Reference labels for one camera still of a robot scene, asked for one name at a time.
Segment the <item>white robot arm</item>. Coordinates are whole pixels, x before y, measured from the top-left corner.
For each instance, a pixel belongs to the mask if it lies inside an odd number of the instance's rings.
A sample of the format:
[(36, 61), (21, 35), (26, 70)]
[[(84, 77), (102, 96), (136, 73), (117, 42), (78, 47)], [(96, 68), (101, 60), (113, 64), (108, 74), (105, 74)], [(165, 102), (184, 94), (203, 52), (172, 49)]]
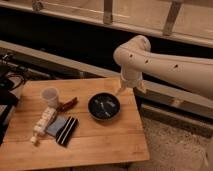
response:
[(113, 57), (121, 67), (121, 89), (146, 92), (145, 73), (213, 100), (213, 59), (152, 53), (143, 35), (118, 46)]

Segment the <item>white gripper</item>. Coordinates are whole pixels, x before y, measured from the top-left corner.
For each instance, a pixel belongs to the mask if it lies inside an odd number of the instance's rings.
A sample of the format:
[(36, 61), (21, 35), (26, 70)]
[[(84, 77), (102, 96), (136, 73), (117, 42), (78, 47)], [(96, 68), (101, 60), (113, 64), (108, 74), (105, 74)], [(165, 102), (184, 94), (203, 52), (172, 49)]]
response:
[(144, 88), (142, 73), (133, 69), (121, 69), (120, 73), (121, 87), (115, 93), (118, 97), (126, 88)]

